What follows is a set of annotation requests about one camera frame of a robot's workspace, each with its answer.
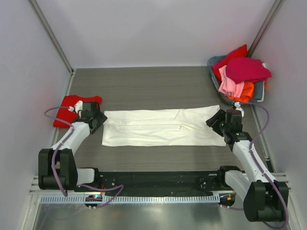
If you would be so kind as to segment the white printed t shirt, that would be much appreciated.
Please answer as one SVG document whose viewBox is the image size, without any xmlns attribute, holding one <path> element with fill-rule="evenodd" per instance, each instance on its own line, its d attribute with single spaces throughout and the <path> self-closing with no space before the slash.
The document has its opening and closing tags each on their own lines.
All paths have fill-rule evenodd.
<svg viewBox="0 0 307 230">
<path fill-rule="evenodd" d="M 190 109 L 106 111 L 102 145 L 218 146 L 224 138 L 206 125 L 218 105 Z"/>
</svg>

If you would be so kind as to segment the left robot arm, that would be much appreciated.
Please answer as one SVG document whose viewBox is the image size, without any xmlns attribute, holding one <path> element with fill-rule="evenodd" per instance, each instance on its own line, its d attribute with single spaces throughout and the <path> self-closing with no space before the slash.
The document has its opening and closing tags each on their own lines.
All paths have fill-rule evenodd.
<svg viewBox="0 0 307 230">
<path fill-rule="evenodd" d="M 95 101 L 78 101 L 75 106 L 59 106 L 77 115 L 68 122 L 60 118 L 56 121 L 69 126 L 66 134 L 51 148 L 41 149 L 38 154 L 38 186 L 41 190 L 60 190 L 64 196 L 67 192 L 86 186 L 90 191 L 101 188 L 97 168 L 77 168 L 74 155 L 82 142 L 94 134 L 107 120 Z"/>
</svg>

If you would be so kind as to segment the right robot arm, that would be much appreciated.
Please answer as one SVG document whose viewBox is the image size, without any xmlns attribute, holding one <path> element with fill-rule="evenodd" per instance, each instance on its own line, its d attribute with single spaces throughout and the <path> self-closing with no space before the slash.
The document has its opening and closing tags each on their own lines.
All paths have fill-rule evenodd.
<svg viewBox="0 0 307 230">
<path fill-rule="evenodd" d="M 254 141 L 243 131 L 242 112 L 220 109 L 206 121 L 208 127 L 222 136 L 237 156 L 243 169 L 222 166 L 216 177 L 221 189 L 231 187 L 243 201 L 243 211 L 250 222 L 283 222 L 287 225 L 289 188 L 268 170 L 259 157 Z"/>
</svg>

